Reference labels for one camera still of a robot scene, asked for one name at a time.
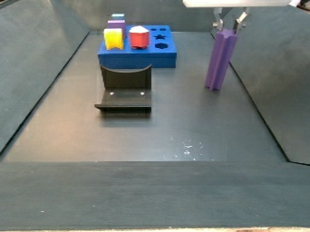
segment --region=purple stick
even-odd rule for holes
[[[209,87],[212,91],[221,90],[237,41],[238,35],[236,30],[228,30],[225,28],[224,31],[217,32],[206,78],[206,87]]]

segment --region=star-shaped hole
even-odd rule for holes
[[[158,34],[154,36],[157,40],[165,40],[166,36],[162,34]]]

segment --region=dark gray surface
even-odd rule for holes
[[[233,10],[226,16],[238,15]],[[310,15],[291,6],[253,8],[232,63],[293,162],[310,164]]]
[[[2,150],[89,30],[55,0],[27,0],[0,9],[0,31]]]
[[[182,0],[59,0],[85,20],[91,30],[102,31],[111,14],[126,13],[129,24],[169,24],[173,31],[210,32],[213,8],[189,9]]]
[[[5,161],[284,161],[232,70],[221,92],[204,87],[209,34],[174,33],[177,68],[153,69],[150,116],[102,114],[94,107],[103,95],[101,40],[89,35]]]
[[[309,175],[289,163],[2,163],[0,229],[310,227]]]

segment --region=blue shape sorter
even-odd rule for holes
[[[148,49],[134,49],[129,32],[134,25],[126,26],[124,50],[107,50],[105,41],[98,50],[101,65],[111,69],[176,68],[177,49],[169,25],[142,25],[149,29],[150,45]]]

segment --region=purple bar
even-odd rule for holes
[[[238,41],[236,30],[217,32],[216,44],[213,47],[213,56],[209,65],[209,73],[206,78],[206,87],[210,90],[221,90],[226,77],[226,70],[230,62],[234,48]]]
[[[125,20],[109,20],[109,28],[122,28],[124,38],[126,37],[126,22],[125,22]]]

